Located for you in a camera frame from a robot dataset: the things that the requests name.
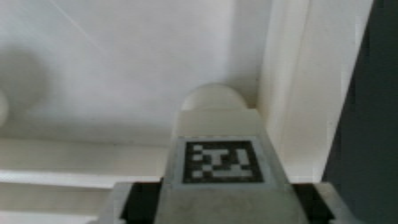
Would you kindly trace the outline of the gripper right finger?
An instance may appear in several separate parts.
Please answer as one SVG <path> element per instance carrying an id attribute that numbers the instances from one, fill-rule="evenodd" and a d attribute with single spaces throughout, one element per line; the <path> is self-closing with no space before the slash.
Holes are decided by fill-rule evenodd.
<path id="1" fill-rule="evenodd" d="M 335 214 L 314 183 L 298 183 L 294 185 L 310 224 L 330 224 L 335 220 Z"/>

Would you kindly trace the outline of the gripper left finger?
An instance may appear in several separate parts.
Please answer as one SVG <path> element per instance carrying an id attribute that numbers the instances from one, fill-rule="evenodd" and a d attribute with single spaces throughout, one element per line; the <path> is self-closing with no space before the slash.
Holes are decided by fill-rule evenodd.
<path id="1" fill-rule="evenodd" d="M 155 224 L 162 181 L 132 184 L 122 212 L 123 224 Z"/>

